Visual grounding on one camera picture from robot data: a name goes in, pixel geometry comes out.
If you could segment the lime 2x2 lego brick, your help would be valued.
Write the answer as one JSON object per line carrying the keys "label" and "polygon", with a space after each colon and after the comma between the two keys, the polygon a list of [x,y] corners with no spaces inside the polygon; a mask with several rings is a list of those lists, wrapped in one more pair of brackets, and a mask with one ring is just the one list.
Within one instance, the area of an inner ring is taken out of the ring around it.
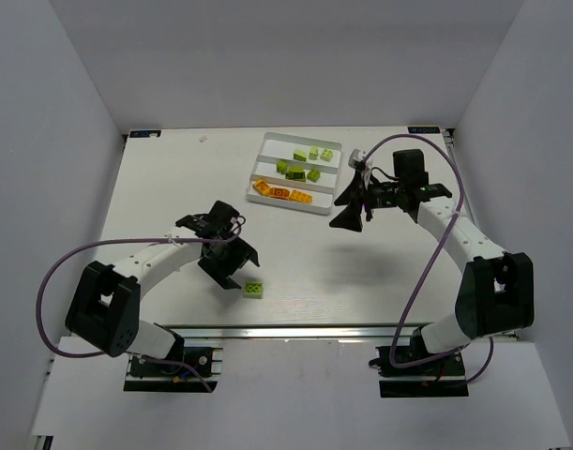
{"label": "lime 2x2 lego brick", "polygon": [[309,172],[307,173],[307,179],[310,182],[316,183],[320,179],[321,174],[322,173],[320,170],[313,168],[313,169],[309,170]]}

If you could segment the pale lime 2x2 brick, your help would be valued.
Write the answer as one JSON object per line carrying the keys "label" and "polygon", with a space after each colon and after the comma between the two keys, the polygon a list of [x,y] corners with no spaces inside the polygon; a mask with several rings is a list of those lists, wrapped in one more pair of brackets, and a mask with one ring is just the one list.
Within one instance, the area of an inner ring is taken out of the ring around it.
{"label": "pale lime 2x2 brick", "polygon": [[324,148],[320,153],[320,160],[324,162],[331,162],[334,157],[334,153],[332,150]]}

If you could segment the orange sloped lego brick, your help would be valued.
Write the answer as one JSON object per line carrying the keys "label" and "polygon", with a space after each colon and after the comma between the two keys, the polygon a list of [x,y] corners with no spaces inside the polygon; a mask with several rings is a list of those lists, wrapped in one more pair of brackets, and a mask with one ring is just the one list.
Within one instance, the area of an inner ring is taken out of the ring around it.
{"label": "orange sloped lego brick", "polygon": [[269,196],[271,192],[271,187],[263,180],[259,179],[252,183],[252,187],[254,190],[262,195],[262,196]]}

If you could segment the orange 2x4 lego brick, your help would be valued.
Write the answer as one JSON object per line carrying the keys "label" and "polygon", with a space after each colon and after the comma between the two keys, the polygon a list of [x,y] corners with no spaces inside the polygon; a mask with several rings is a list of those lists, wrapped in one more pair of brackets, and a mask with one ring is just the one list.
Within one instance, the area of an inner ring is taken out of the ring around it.
{"label": "orange 2x4 lego brick", "polygon": [[295,203],[311,204],[313,201],[313,197],[306,192],[293,189],[290,192],[288,200]]}

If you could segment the lime sloped lego brick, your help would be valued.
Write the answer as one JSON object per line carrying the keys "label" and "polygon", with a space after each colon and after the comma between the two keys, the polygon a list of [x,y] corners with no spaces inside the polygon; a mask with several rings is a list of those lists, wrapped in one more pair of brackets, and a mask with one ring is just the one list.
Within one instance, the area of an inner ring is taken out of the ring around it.
{"label": "lime sloped lego brick", "polygon": [[305,168],[301,166],[289,166],[285,173],[285,178],[287,180],[306,182],[306,172]]}

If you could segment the lime 2x3 lego brick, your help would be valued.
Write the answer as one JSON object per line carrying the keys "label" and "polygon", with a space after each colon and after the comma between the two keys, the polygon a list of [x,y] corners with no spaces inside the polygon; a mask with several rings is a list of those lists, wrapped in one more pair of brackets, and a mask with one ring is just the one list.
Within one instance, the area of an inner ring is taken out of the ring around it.
{"label": "lime 2x3 lego brick", "polygon": [[293,152],[293,159],[298,161],[306,161],[308,159],[308,154],[300,149],[295,149]]}

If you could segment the orange curved lego brick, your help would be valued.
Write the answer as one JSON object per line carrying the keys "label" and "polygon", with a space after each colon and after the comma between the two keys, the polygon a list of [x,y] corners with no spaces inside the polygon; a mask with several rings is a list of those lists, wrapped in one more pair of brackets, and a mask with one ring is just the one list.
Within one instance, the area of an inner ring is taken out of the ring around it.
{"label": "orange curved lego brick", "polygon": [[283,187],[272,187],[269,189],[268,196],[276,199],[288,199],[290,197],[290,190]]}

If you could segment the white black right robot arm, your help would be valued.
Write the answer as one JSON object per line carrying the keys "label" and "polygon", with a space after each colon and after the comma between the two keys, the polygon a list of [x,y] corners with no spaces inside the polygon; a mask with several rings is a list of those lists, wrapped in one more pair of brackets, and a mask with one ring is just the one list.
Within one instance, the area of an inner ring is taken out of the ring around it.
{"label": "white black right robot arm", "polygon": [[359,233],[372,213],[398,208],[430,233],[461,272],[452,313],[414,330],[406,353],[389,352],[396,369],[433,364],[477,338],[528,328],[535,320],[534,265],[524,253],[493,243],[461,212],[442,184],[432,184],[419,149],[393,155],[395,174],[386,182],[372,175],[371,160],[353,151],[354,177],[334,204],[341,212],[330,227]]}

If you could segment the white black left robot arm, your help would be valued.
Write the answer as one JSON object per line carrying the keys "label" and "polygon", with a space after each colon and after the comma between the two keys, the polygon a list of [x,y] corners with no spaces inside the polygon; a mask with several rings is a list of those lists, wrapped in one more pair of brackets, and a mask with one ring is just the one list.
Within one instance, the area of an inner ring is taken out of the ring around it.
{"label": "white black left robot arm", "polygon": [[143,298],[183,266],[197,264],[224,290],[240,286],[234,273],[257,264],[257,251],[239,233],[239,212],[217,201],[209,212],[187,215],[159,238],[141,238],[143,249],[118,262],[94,261],[83,270],[66,316],[66,328],[110,357],[135,353],[178,361],[184,340],[140,317]]}

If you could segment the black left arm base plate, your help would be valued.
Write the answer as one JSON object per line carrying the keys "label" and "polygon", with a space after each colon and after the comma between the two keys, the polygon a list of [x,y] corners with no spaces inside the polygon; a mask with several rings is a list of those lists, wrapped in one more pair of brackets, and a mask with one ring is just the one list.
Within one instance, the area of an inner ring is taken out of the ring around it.
{"label": "black left arm base plate", "polygon": [[123,384],[125,392],[211,394],[222,371],[223,349],[217,341],[187,340],[182,365],[162,365],[130,353]]}

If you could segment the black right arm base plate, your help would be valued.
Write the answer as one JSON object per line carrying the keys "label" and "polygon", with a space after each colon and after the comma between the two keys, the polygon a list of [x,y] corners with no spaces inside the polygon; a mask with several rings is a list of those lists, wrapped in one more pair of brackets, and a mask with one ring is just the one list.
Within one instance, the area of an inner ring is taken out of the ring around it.
{"label": "black right arm base plate", "polygon": [[378,371],[381,398],[467,398],[465,366],[459,353],[422,366],[396,368],[389,346],[377,347],[369,367]]}

